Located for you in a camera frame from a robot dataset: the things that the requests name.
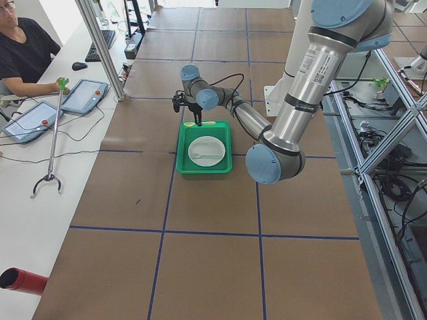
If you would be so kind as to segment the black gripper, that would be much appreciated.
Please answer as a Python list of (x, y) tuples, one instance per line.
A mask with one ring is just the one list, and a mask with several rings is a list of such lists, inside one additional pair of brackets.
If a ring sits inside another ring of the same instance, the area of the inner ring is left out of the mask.
[(187, 108), (193, 113), (194, 123), (198, 126), (202, 126), (202, 108), (197, 103), (188, 103)]

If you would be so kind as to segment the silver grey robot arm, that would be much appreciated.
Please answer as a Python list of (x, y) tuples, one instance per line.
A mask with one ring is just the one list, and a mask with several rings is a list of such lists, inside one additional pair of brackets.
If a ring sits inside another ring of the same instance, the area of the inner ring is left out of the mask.
[(201, 125), (201, 113), (225, 107), (257, 144), (246, 153), (253, 180), (274, 184), (298, 175), (305, 165), (299, 142), (319, 108), (346, 55), (387, 46), (392, 36), (394, 1), (302, 1), (292, 36), (288, 64), (294, 71), (276, 85), (280, 110), (269, 123), (235, 89), (208, 84), (197, 66), (181, 69), (183, 90), (173, 109), (187, 107)]

